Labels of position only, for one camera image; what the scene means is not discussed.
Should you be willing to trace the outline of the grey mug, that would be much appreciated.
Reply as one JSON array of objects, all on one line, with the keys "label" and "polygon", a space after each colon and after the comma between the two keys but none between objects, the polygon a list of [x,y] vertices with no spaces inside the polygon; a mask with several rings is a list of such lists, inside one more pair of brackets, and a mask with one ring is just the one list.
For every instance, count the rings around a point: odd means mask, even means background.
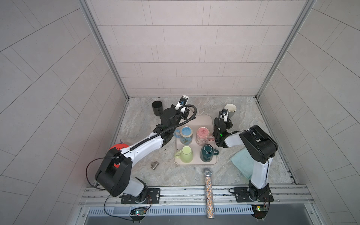
[{"label": "grey mug", "polygon": [[237,110],[237,107],[234,104],[226,104],[225,109],[228,110],[228,117],[232,118]]}]

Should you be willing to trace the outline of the black mug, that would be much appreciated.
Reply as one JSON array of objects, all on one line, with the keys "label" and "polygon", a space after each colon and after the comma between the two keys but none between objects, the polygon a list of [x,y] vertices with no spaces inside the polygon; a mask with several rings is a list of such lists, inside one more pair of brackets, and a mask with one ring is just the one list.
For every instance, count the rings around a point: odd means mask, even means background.
[{"label": "black mug", "polygon": [[161,116],[163,114],[163,103],[161,101],[154,101],[152,103],[152,109],[155,116]]}]

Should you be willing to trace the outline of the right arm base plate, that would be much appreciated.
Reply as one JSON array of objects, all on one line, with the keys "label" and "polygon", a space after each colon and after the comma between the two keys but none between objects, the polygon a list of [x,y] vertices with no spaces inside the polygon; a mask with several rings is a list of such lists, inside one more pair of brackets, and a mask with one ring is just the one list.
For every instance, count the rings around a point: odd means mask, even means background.
[{"label": "right arm base plate", "polygon": [[274,198],[269,185],[262,189],[256,187],[234,187],[229,191],[238,203],[273,202]]}]

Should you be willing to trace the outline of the right circuit board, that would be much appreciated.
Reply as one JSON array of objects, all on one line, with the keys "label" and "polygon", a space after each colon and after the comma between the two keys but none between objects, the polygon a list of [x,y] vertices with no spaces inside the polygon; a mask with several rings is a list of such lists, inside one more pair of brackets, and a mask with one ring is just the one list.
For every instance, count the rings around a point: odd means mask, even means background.
[{"label": "right circuit board", "polygon": [[264,219],[268,213],[268,208],[265,205],[251,205],[253,213],[252,216],[256,219]]}]

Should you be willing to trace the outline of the aluminium front rail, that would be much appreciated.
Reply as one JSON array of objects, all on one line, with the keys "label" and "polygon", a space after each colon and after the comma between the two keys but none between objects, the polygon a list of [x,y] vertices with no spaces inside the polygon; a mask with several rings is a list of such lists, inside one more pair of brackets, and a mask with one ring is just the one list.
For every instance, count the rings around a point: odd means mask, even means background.
[{"label": "aluminium front rail", "polygon": [[[236,205],[236,204],[292,204],[292,203],[314,203],[306,185],[296,184],[272,184],[270,189],[274,198],[273,202],[236,202],[235,196],[229,191],[238,186],[213,186],[213,201],[215,205]],[[167,186],[150,187],[160,188],[159,203],[152,203],[153,206],[173,206],[173,205],[205,205],[205,187],[204,186]],[[121,204],[119,197],[112,197],[107,191],[95,188],[86,188],[79,202],[79,206],[136,206],[136,204]]]}]

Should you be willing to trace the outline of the aluminium corner post right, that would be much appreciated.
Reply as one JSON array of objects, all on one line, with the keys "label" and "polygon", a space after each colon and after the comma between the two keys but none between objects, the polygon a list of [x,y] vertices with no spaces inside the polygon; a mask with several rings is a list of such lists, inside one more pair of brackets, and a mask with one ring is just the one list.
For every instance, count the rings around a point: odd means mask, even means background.
[{"label": "aluminium corner post right", "polygon": [[262,86],[260,87],[258,93],[255,95],[256,99],[260,99],[261,95],[264,93],[267,85],[270,83],[271,78],[275,74],[280,63],[282,62],[283,58],[285,57],[286,53],[288,52],[291,44],[295,40],[297,34],[299,33],[301,27],[303,26],[306,18],[310,14],[315,3],[316,3],[316,0],[307,0],[305,2],[302,10],[300,11],[298,18],[296,19],[292,29],[290,30],[290,33],[288,34],[288,37],[287,37],[285,43],[283,44],[282,48],[280,49],[280,52],[277,55],[274,63],[272,64]]}]

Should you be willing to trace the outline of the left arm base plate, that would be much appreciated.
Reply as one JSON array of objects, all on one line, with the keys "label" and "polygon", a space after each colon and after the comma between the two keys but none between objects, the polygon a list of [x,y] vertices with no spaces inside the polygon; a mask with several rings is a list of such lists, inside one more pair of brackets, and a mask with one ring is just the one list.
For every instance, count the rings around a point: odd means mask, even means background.
[{"label": "left arm base plate", "polygon": [[145,204],[145,203],[159,203],[160,188],[148,188],[147,192],[142,192],[138,197],[129,194],[119,196],[121,204]]}]

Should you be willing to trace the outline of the aluminium corner post left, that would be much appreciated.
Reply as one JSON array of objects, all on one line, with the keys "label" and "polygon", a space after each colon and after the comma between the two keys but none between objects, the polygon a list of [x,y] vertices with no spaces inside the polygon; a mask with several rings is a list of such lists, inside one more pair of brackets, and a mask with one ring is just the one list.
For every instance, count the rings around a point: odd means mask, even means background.
[{"label": "aluminium corner post left", "polygon": [[120,89],[122,90],[126,100],[128,101],[129,100],[129,95],[124,87],[124,84],[123,82],[121,81],[121,78],[119,76],[119,73],[115,67],[115,64],[111,58],[111,55],[110,55],[110,52],[101,36],[101,33],[100,33],[100,30],[98,28],[98,26],[96,25],[96,22],[94,20],[94,17],[90,11],[90,8],[89,8],[89,5],[87,4],[87,1],[85,0],[80,0],[79,1],[79,6],[84,14],[84,17],[90,27],[90,29],[92,30],[92,33],[94,35],[94,38],[101,50],[101,52],[103,53],[104,55],[104,58],[105,58],[105,61],[107,62],[111,72],[113,73],[117,83],[119,84],[120,86]]}]

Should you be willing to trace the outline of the pink cartoon mug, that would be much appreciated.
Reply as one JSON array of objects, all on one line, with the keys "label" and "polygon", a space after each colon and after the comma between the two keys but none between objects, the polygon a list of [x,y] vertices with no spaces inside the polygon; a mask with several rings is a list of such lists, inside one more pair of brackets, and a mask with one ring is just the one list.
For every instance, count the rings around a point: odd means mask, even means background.
[{"label": "pink cartoon mug", "polygon": [[210,131],[206,127],[200,127],[196,133],[196,143],[199,146],[204,146],[212,141],[215,141],[215,138],[210,134]]}]

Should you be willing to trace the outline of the light green mug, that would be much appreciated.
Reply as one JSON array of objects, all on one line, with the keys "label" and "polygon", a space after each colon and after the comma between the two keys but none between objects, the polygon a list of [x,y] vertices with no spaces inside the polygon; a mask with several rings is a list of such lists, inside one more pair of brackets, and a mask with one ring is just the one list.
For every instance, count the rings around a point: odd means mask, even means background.
[{"label": "light green mug", "polygon": [[180,151],[176,152],[175,158],[179,158],[183,163],[190,163],[193,160],[193,151],[190,146],[184,146]]}]

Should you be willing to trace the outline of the teal cloth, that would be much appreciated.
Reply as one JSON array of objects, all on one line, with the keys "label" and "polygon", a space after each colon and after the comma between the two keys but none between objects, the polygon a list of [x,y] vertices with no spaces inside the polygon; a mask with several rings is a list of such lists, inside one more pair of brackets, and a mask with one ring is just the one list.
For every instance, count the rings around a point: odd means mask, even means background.
[{"label": "teal cloth", "polygon": [[254,160],[246,148],[234,154],[230,160],[247,180],[251,179]]}]

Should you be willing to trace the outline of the dark green mug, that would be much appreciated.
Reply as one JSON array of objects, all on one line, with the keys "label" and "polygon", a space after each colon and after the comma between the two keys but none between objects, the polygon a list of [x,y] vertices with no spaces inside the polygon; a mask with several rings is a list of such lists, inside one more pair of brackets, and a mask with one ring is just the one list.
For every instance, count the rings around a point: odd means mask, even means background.
[{"label": "dark green mug", "polygon": [[200,159],[203,162],[211,162],[214,156],[217,156],[219,151],[214,149],[210,144],[206,144],[200,151]]}]

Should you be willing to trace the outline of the beige plastic tray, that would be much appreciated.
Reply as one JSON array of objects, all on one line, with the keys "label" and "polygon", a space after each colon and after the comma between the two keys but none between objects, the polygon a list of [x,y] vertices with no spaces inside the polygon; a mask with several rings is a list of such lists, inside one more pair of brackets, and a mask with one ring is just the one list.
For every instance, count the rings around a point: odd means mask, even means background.
[{"label": "beige plastic tray", "polygon": [[175,163],[179,166],[211,166],[218,162],[212,136],[213,122],[208,115],[196,118],[174,132]]}]

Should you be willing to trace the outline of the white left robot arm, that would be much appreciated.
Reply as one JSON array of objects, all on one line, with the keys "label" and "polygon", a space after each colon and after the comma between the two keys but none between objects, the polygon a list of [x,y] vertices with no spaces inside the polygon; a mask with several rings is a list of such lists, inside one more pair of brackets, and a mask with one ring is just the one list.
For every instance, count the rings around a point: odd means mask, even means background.
[{"label": "white left robot arm", "polygon": [[146,138],[121,150],[112,147],[102,158],[95,180],[112,197],[125,194],[136,202],[143,202],[147,197],[148,186],[139,178],[131,178],[132,168],[144,157],[168,144],[178,127],[195,118],[196,109],[188,118],[189,107],[184,105],[177,108],[172,105],[163,112],[161,123]]}]

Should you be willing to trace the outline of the circuit board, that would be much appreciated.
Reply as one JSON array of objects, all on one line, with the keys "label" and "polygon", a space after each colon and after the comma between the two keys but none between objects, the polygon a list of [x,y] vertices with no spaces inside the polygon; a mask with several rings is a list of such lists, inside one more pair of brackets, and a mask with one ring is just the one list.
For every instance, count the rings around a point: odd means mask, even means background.
[{"label": "circuit board", "polygon": [[138,207],[131,210],[131,216],[144,216],[147,212],[147,208],[145,207]]},{"label": "circuit board", "polygon": [[253,213],[252,216],[256,219],[264,219],[268,213],[268,208],[265,205],[251,205]]}]

